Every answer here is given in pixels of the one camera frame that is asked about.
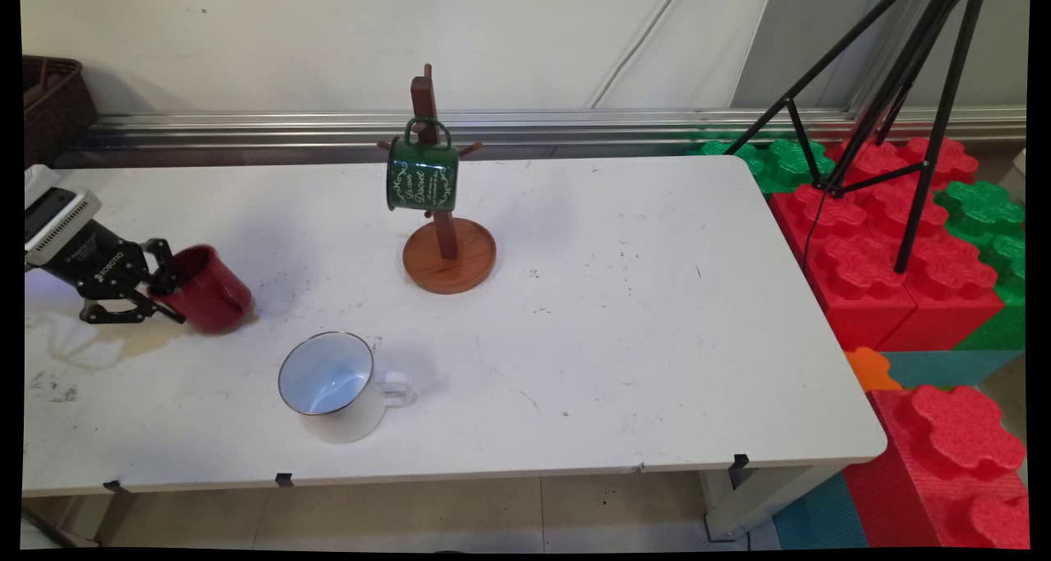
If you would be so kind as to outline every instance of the foam interlocking block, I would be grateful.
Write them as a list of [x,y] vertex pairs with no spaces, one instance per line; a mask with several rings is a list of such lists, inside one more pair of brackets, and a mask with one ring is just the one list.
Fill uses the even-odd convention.
[[1022,354],[1022,349],[882,352],[882,356],[886,356],[890,362],[890,377],[902,382],[902,386],[981,385],[994,371],[998,371]]
[[1025,349],[1026,242],[1014,236],[998,235],[983,254],[983,261],[996,270],[994,291],[1004,303],[1004,309],[953,349]]
[[788,247],[791,247],[792,254],[797,261],[802,261],[806,243],[806,235],[813,227],[813,222],[818,217],[818,208],[821,208],[821,221],[813,228],[813,235],[810,238],[810,255],[818,247],[823,246],[826,240],[832,236],[849,236],[865,234],[866,212],[860,205],[853,202],[852,198],[832,198],[825,194],[824,205],[821,205],[822,190],[818,190],[809,184],[797,186],[791,193],[774,194],[770,198],[770,210],[774,212],[775,221],[784,232]]
[[955,348],[1004,309],[995,284],[996,270],[978,261],[972,244],[952,235],[918,236],[905,276],[915,310],[879,344],[879,351]]
[[[840,157],[843,157],[843,150],[846,149],[848,141],[840,143],[838,146],[833,146],[826,150],[825,155],[830,158],[830,160],[839,161]],[[883,145],[874,145],[871,141],[867,141],[862,145],[862,148],[858,150],[852,164],[847,169],[847,174],[843,180],[844,186],[851,186],[853,183],[862,183],[864,180],[871,179],[875,175],[885,174],[885,172],[897,171],[899,168],[908,167],[908,162],[898,154],[898,148],[894,148],[890,142],[884,142]],[[915,184],[916,179],[914,175],[906,175],[910,182]],[[860,190],[850,191],[851,198],[856,202],[861,203],[864,198],[867,198],[874,190],[875,187],[883,186],[883,183],[878,183],[875,186],[862,187]]]
[[[825,155],[825,147],[810,142],[815,165],[822,175],[828,175],[834,162]],[[775,141],[765,153],[766,168],[759,176],[759,188],[769,199],[769,194],[790,193],[803,183],[812,183],[810,167],[799,141]]]
[[1026,210],[1011,203],[1007,190],[994,183],[978,182],[973,186],[949,183],[942,193],[934,195],[934,202],[949,211],[946,231],[973,244],[983,253],[990,249],[995,236],[1025,238],[1022,223]]
[[890,251],[867,235],[822,244],[807,279],[843,349],[881,344],[915,310]]
[[[800,186],[774,194],[770,210],[802,262],[822,191]],[[849,195],[825,195],[821,221],[810,238],[804,266],[825,318],[846,351],[879,345],[905,320],[915,303],[905,291],[905,276],[894,273],[892,254],[865,229],[866,212]]]
[[775,514],[774,524],[785,550],[868,547],[842,473]]
[[[873,238],[886,244],[892,250],[897,251],[901,247],[909,212],[912,210],[915,187],[915,182],[897,179],[872,186],[867,198],[856,201],[868,215],[865,225]],[[923,212],[920,213],[918,238],[945,235],[945,222],[948,217],[948,210],[936,205],[934,193],[928,191],[927,202],[924,203]]]
[[843,471],[870,546],[1029,547],[1022,442],[969,386],[867,393],[887,450]]
[[[908,145],[898,149],[899,157],[905,160],[906,164],[919,164],[927,157],[926,138],[913,138]],[[964,152],[964,145],[960,142],[945,138],[942,141],[942,149],[937,153],[937,164],[934,165],[934,176],[931,179],[931,190],[943,190],[950,182],[974,183],[974,172],[978,168],[978,160]],[[913,182],[919,179],[919,174],[908,175]]]
[[864,392],[902,389],[900,382],[890,376],[890,360],[874,349],[859,348],[845,354]]

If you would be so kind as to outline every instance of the wicker basket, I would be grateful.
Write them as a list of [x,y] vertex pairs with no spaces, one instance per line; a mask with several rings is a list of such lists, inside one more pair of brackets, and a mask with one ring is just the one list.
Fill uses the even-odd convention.
[[[43,64],[42,56],[22,56],[23,92],[40,81]],[[47,59],[47,74],[64,78],[23,111],[25,168],[51,164],[98,116],[77,60]]]

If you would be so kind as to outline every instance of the mug handle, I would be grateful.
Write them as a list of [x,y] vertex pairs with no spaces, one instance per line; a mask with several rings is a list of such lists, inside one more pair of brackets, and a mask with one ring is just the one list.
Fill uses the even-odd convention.
[[442,133],[446,134],[446,148],[444,148],[444,149],[447,150],[447,149],[453,148],[453,138],[449,133],[449,128],[446,127],[444,123],[441,123],[440,121],[438,121],[436,119],[425,119],[425,117],[414,117],[413,119],[409,120],[409,123],[405,124],[405,143],[406,143],[406,145],[414,146],[413,143],[412,143],[412,127],[413,127],[413,124],[416,124],[418,122],[430,123],[430,124],[434,124],[435,126],[440,127]]
[[416,392],[412,389],[412,378],[400,371],[388,371],[379,381],[384,392],[384,407],[404,408],[416,400]]

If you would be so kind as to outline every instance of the robotic arm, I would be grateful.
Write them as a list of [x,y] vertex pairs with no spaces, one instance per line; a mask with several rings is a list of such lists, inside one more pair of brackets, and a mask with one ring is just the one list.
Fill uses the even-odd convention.
[[[171,250],[166,240],[129,243],[95,222],[102,203],[83,187],[57,187],[60,176],[42,164],[25,169],[25,270],[41,268],[77,289],[84,298],[80,318],[86,323],[140,323],[161,314],[174,321],[183,315],[139,291],[156,294],[176,288]],[[146,253],[158,268],[150,273]],[[135,309],[108,311],[99,299],[128,299]]]

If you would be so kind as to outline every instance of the red mug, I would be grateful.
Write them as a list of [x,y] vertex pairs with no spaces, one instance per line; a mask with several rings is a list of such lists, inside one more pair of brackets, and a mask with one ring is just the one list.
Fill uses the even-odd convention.
[[201,333],[232,330],[248,314],[252,292],[220,261],[214,247],[189,247],[171,263],[174,291],[167,295],[149,292],[149,296],[184,315]]

